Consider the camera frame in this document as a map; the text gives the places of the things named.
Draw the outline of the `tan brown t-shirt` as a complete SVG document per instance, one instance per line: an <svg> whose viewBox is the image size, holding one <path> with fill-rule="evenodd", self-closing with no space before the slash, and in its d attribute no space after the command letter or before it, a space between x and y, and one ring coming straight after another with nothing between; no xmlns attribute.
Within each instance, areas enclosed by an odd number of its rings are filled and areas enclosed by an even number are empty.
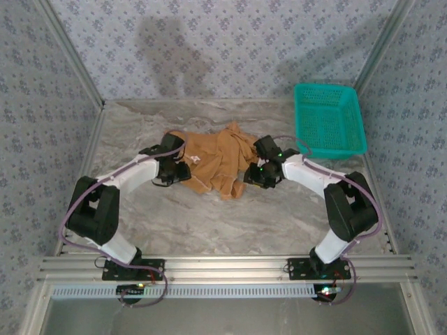
<svg viewBox="0 0 447 335"><path fill-rule="evenodd" d="M186 187L198 194L216 190L222 200L242 196L245 184L238 175L258 161L257 137L245 133L235 121L217 133L174 134L186 140L182 160L191 171L191 178L183 182Z"/></svg>

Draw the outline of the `teal plastic basket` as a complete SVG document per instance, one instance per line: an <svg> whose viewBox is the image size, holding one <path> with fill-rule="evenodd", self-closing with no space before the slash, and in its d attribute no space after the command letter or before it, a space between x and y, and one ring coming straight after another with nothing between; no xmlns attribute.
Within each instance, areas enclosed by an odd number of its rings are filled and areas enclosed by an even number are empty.
<svg viewBox="0 0 447 335"><path fill-rule="evenodd" d="M312 158L348 159L367 151L367 140L354 88L302 83L294 87L295 136Z"/></svg>

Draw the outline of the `black left controller board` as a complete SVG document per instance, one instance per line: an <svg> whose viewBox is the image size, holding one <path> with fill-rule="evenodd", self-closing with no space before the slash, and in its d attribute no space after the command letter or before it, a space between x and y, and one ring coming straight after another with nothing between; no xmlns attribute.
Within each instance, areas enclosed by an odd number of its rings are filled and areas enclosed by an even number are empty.
<svg viewBox="0 0 447 335"><path fill-rule="evenodd" d="M145 286L142 283L118 285L115 294L121 303L133 305L142 299L144 291Z"/></svg>

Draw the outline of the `black controller board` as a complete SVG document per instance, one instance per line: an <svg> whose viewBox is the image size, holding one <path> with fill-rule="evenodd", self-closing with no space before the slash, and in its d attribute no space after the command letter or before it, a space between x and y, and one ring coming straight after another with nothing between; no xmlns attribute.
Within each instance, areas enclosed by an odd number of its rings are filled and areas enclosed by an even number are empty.
<svg viewBox="0 0 447 335"><path fill-rule="evenodd" d="M314 284L314 291L316 293L316 296L312 298L314 301L331 305L342 289L335 284Z"/></svg>
<svg viewBox="0 0 447 335"><path fill-rule="evenodd" d="M145 286L142 283L118 285L115 294L121 303L133 305L142 299L144 291Z"/></svg>

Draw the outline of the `black right controller board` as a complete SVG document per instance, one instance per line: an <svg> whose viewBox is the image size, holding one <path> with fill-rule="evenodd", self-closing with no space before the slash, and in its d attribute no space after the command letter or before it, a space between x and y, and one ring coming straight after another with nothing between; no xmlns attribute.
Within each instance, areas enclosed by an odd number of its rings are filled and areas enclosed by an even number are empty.
<svg viewBox="0 0 447 335"><path fill-rule="evenodd" d="M312 298L314 301L331 305L342 289L335 284L314 284L314 291L316 293L316 296Z"/></svg>

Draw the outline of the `aluminium table side rail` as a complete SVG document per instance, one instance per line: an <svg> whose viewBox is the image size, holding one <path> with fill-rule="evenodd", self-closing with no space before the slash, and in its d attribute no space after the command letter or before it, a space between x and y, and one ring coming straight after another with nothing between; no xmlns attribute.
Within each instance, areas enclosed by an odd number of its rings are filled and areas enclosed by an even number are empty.
<svg viewBox="0 0 447 335"><path fill-rule="evenodd" d="M89 175L91 173L92 165L94 162L94 157L96 154L96 148L98 146L98 141L101 138L101 132L103 123L105 120L105 112L104 107L101 108L101 110L98 112L95 121L93 123L93 128L91 130L91 134L89 136L89 140L87 142L87 147L85 150L84 158L82 160L80 170L78 172L77 177L75 180L78 180L80 177L83 177L85 175ZM64 247L64 240L65 237L64 231L65 231L65 223L64 223L65 217L63 217L63 221L60 223L58 231L57 231L57 244L54 249L53 256L60 256L63 247Z"/></svg>
<svg viewBox="0 0 447 335"><path fill-rule="evenodd" d="M373 196L377 201L378 205L380 206L382 212L383 224L380 235L383 238L386 238L385 253L399 254L400 251L393 233L393 227L390 222L388 210L386 209L385 198L383 196L383 193L381 192L379 179L374 171L372 160L369 157L369 154L364 154L362 160L365 165L365 171L367 173L367 179L369 182L370 189L373 192Z"/></svg>

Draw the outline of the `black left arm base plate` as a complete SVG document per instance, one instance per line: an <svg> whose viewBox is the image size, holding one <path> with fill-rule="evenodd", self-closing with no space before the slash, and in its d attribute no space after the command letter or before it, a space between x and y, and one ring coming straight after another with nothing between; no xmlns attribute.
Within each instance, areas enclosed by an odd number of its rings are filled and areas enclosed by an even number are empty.
<svg viewBox="0 0 447 335"><path fill-rule="evenodd" d="M143 266L144 269L131 269L123 267L106 260L103 266L102 280L103 281L162 281L160 273L154 270L149 270L147 267L155 268L159 271L165 270L164 259L144 259L140 258L134 260L132 265Z"/></svg>

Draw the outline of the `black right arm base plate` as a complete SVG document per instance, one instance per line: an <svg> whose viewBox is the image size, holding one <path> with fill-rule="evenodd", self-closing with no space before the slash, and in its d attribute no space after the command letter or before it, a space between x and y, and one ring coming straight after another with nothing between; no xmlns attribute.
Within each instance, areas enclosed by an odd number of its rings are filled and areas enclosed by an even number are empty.
<svg viewBox="0 0 447 335"><path fill-rule="evenodd" d="M323 280L351 279L351 270L347 261L336 259L324 264L313 258L289 258L286 270L290 280Z"/></svg>

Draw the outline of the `aluminium mounting rail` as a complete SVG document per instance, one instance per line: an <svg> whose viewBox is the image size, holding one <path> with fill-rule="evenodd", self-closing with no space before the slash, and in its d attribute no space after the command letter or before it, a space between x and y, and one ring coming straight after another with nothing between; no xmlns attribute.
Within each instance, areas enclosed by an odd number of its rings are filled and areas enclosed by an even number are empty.
<svg viewBox="0 0 447 335"><path fill-rule="evenodd" d="M174 284L285 283L287 255L165 256L165 274ZM408 255L351 255L355 272L338 283L405 283L418 280ZM37 273L40 281L99 282L105 260L93 254L47 257Z"/></svg>

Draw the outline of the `aluminium frame post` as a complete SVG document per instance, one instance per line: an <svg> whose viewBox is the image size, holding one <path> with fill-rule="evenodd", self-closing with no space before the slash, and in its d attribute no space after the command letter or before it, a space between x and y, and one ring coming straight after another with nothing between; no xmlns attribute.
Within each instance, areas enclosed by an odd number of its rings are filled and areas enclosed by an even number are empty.
<svg viewBox="0 0 447 335"><path fill-rule="evenodd" d="M416 0L396 0L353 88L361 97Z"/></svg>
<svg viewBox="0 0 447 335"><path fill-rule="evenodd" d="M96 88L94 81L85 68L81 57L76 52L76 49L71 42L68 34L65 32L64 26L55 12L52 4L49 0L33 0L38 11L42 15L48 29L51 31L55 40L58 42L64 56L67 58L68 63L71 65L73 72L78 77L81 85L87 92L90 100L100 109L103 107L103 99Z"/></svg>

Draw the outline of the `aluminium frame leg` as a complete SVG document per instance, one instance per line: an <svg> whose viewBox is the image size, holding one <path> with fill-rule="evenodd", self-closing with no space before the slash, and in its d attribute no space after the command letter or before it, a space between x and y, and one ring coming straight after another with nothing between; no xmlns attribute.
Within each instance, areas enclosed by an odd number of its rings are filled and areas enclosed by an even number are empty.
<svg viewBox="0 0 447 335"><path fill-rule="evenodd" d="M32 290L19 335L40 335L51 299L51 288L52 286L46 282L38 282Z"/></svg>
<svg viewBox="0 0 447 335"><path fill-rule="evenodd" d="M415 335L438 335L422 286L416 282L400 283Z"/></svg>

